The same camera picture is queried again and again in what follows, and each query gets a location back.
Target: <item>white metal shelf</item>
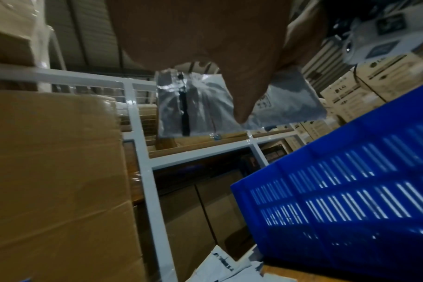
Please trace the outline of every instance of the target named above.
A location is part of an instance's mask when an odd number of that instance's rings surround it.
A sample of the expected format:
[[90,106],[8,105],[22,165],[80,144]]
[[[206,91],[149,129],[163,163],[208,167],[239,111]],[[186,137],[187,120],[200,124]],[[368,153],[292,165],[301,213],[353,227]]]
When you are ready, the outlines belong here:
[[247,140],[150,159],[146,147],[145,136],[143,134],[142,122],[139,116],[139,108],[137,107],[135,90],[155,91],[156,85],[154,82],[4,64],[0,64],[0,80],[124,89],[132,131],[123,133],[123,140],[134,141],[136,147],[146,208],[148,210],[162,282],[178,282],[178,280],[154,181],[154,169],[186,163],[245,147],[250,147],[260,166],[265,167],[268,165],[268,162],[258,144],[295,136],[297,140],[304,145],[297,131],[259,138],[253,138],[249,133]]

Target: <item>silver plastic bag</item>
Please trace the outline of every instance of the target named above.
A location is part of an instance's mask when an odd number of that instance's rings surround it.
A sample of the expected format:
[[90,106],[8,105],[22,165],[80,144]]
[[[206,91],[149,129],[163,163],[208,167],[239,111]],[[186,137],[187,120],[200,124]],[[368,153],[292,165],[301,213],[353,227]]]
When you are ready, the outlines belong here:
[[276,73],[241,125],[233,117],[233,99],[220,74],[168,70],[157,74],[156,84],[162,138],[234,133],[326,118],[326,110],[298,68]]

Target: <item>ceiling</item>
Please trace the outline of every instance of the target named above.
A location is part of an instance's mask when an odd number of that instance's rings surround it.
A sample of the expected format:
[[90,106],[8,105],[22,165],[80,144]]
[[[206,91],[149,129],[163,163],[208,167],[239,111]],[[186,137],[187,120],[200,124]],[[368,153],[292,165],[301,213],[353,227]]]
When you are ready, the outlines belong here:
[[[295,0],[291,19],[296,18],[308,3],[309,0]],[[103,0],[46,0],[46,18],[57,34],[68,70],[153,78],[153,72],[139,68],[118,46]],[[52,53],[51,62],[58,68]],[[211,74],[218,71],[213,63],[200,66],[198,62],[191,62],[175,67],[184,72]],[[350,68],[342,62],[340,45],[327,40],[303,72],[319,93]]]

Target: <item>blue crate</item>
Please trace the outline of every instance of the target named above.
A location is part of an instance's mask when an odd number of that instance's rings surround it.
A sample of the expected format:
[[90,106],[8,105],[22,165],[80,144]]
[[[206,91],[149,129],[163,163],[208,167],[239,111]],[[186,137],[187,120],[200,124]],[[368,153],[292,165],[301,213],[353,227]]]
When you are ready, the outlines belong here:
[[423,86],[232,191],[266,256],[423,279]]

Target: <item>metal shelving rack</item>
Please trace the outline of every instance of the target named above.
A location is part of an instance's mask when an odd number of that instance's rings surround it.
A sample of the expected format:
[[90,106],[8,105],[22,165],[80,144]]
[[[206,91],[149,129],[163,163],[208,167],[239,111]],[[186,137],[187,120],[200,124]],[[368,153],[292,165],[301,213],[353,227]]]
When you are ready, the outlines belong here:
[[88,87],[124,89],[132,131],[123,133],[123,140],[134,141],[135,143],[137,158],[142,176],[145,202],[148,210],[148,217],[162,282],[178,282],[178,280],[170,249],[170,243],[168,241],[168,236],[165,229],[162,210],[160,208],[159,196],[154,181],[153,170],[166,168],[169,166],[182,164],[246,147],[250,147],[258,163],[263,168],[268,165],[268,162],[261,152],[258,144],[276,141],[292,136],[297,138],[301,145],[305,144],[296,130],[259,138],[254,138],[248,132],[247,140],[150,159],[146,147],[145,136],[143,134],[142,123],[140,121],[139,108],[137,107],[135,91],[156,91],[156,85],[154,82],[4,64],[0,64],[0,80],[44,82],[56,85],[79,85]]

